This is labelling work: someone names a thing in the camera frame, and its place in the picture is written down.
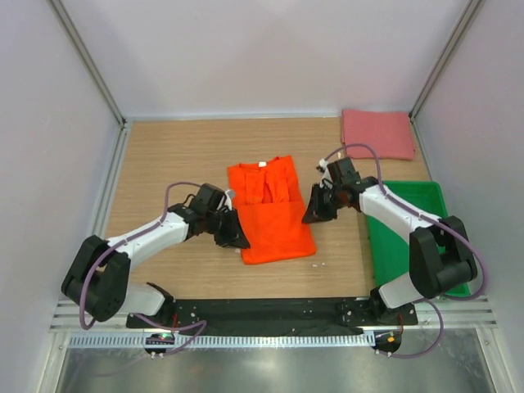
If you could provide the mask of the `orange t shirt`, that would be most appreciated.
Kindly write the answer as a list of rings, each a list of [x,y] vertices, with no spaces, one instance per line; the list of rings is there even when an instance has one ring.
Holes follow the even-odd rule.
[[[246,265],[312,256],[314,237],[302,222],[306,207],[291,156],[239,163],[227,168],[242,230],[250,247],[241,251]]]

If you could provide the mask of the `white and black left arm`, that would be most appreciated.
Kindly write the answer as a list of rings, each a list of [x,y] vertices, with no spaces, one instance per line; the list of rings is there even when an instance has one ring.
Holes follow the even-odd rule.
[[[158,328],[167,326],[174,316],[173,297],[153,283],[132,284],[129,275],[152,256],[202,233],[212,235],[220,247],[251,247],[237,211],[229,206],[199,212],[175,204],[124,235],[86,238],[61,284],[62,293],[79,306],[80,326],[88,330],[119,312],[141,314]]]

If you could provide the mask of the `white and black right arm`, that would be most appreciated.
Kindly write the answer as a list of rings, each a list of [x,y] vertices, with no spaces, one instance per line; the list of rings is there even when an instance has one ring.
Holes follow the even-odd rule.
[[[302,222],[334,220],[346,207],[378,220],[409,246],[409,271],[372,295],[368,312],[376,323],[387,324],[399,307],[433,299],[477,278],[477,263],[460,219],[429,214],[373,177],[345,185],[328,180],[314,184]]]

